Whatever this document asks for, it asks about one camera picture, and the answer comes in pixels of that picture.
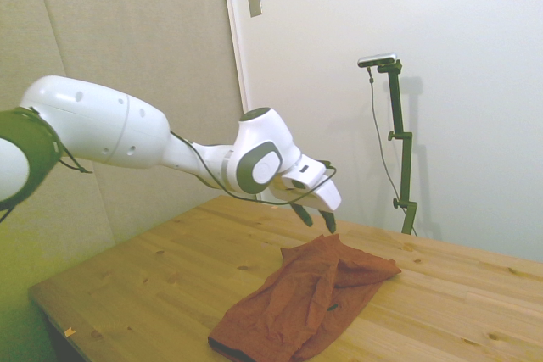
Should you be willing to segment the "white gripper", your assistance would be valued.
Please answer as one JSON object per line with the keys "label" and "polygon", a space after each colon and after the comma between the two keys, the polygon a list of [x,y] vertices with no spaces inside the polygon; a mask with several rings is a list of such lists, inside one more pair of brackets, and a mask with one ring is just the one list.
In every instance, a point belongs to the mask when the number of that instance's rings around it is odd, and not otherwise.
{"label": "white gripper", "polygon": [[309,227],[313,226],[313,220],[303,206],[321,210],[320,214],[328,231],[331,234],[336,232],[336,220],[332,212],[341,204],[341,196],[332,181],[325,181],[315,191],[310,192],[310,188],[299,181],[285,185],[283,180],[278,178],[271,184],[271,193],[275,198],[293,202],[290,207]]}

